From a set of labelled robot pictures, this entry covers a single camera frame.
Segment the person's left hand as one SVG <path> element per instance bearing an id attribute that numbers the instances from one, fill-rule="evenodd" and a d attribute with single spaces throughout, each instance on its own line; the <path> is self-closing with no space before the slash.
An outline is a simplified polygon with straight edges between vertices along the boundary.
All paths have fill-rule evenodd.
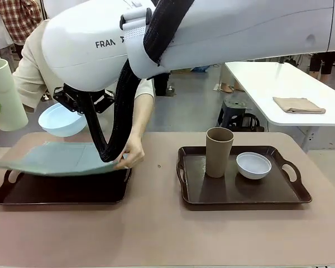
<path id="1" fill-rule="evenodd" d="M 130 137 L 126 143 L 125 149 L 118 157 L 118 163 L 114 167 L 116 170 L 130 169 L 143 160 L 145 153 L 143 151 L 141 139 L 139 137 Z"/>

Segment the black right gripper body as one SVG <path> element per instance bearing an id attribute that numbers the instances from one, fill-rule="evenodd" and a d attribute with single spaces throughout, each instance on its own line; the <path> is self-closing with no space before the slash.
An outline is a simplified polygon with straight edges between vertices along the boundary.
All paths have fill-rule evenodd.
<path id="1" fill-rule="evenodd" d="M 103 113 L 114 103 L 114 93 L 110 90 L 100 90 L 96 92 L 84 92 L 76 90 L 71 86 L 64 84 L 62 87 L 54 89 L 53 98 L 71 111 L 72 106 L 79 106 L 83 111 L 88 103 L 92 104 L 90 111 Z"/>

